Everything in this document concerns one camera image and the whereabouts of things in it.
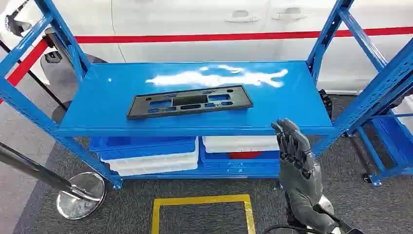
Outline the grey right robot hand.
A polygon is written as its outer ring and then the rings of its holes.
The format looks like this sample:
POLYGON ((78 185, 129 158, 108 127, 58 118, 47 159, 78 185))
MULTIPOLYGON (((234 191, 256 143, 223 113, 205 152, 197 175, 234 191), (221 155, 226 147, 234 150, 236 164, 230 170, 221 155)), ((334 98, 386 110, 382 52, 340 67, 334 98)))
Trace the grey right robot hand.
POLYGON ((276 131, 280 149, 279 181, 287 201, 287 222, 301 228, 310 227, 318 233, 329 234, 336 228, 327 214, 314 210, 323 195, 322 175, 308 138, 291 120, 278 119, 271 124, 276 131))

